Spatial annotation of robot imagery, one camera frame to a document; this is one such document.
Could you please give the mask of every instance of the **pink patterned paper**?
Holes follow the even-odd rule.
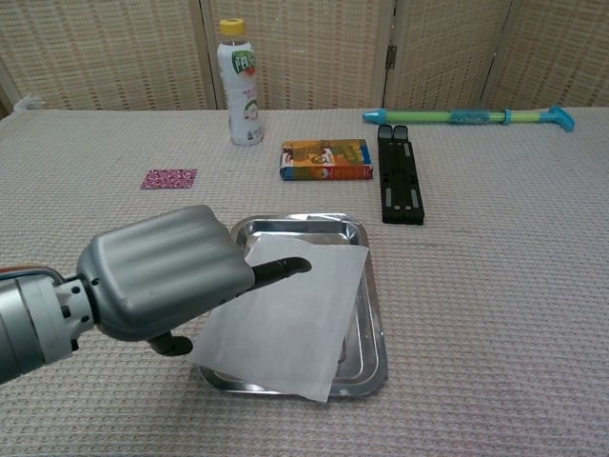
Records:
[[[140,189],[190,189],[197,169],[151,169]]]

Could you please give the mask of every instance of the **stainless steel tray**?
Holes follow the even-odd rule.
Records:
[[[293,236],[316,245],[368,246],[363,226],[345,214],[291,214],[255,216],[231,232],[246,253],[262,234]],[[279,394],[212,369],[199,367],[203,377],[220,390]],[[387,375],[387,355],[370,254],[355,299],[352,325],[344,337],[330,396],[357,397],[377,390]]]

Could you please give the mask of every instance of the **tray rim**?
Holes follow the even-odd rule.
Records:
[[[351,217],[348,214],[339,213],[339,212],[331,212],[331,213],[296,213],[296,214],[287,214],[284,216],[278,215],[255,215],[246,217],[245,219],[236,223],[232,229],[230,230],[231,238],[236,241],[237,235],[243,226],[248,224],[249,222],[256,220],[266,220],[266,221],[311,221],[311,220],[320,220],[320,221],[336,221],[336,222],[347,222],[357,227],[357,230],[360,235],[360,244],[358,246],[364,246],[368,249],[370,248],[368,243],[368,234],[365,230],[365,227],[362,223],[357,221],[355,218]],[[370,377],[368,377],[364,382],[358,385],[348,385],[341,383],[332,382],[332,387],[330,388],[330,397],[360,397],[364,395],[371,394],[378,390],[381,385],[384,383],[387,378],[388,373],[388,364],[387,364],[387,354],[386,348],[384,344],[384,330],[383,330],[383,322],[381,318],[381,310],[379,307],[379,296],[376,288],[376,280],[374,278],[374,271],[372,269],[372,255],[371,252],[368,251],[368,255],[365,260],[363,275],[365,276],[365,283],[368,292],[368,315],[370,317],[371,329],[373,332],[372,342],[375,347],[375,355],[376,355],[376,369],[372,373]],[[247,383],[242,380],[228,381],[218,374],[215,370],[203,366],[198,366],[199,372],[202,377],[214,388],[217,388],[224,392],[231,393],[242,393],[242,394],[258,394],[258,395],[278,395],[278,396],[290,396],[289,394],[267,390],[264,387],[256,386],[251,383]]]

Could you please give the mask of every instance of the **table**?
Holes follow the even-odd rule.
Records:
[[[70,273],[94,234],[187,205],[228,226],[346,212],[368,232],[389,378],[326,405],[232,395],[186,358],[94,330],[71,359],[0,387],[0,454],[607,455],[609,109],[571,112],[572,133],[412,127],[423,227],[381,223],[378,174],[280,181],[285,139],[362,137],[376,160],[360,110],[264,112],[251,148],[230,144],[223,111],[13,114],[0,122],[2,265]],[[192,189],[139,189],[164,168],[199,174]]]

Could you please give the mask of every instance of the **white paper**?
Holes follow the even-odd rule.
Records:
[[[263,235],[246,257],[259,265],[303,257],[307,273],[214,309],[190,360],[282,393],[327,401],[368,248]]]

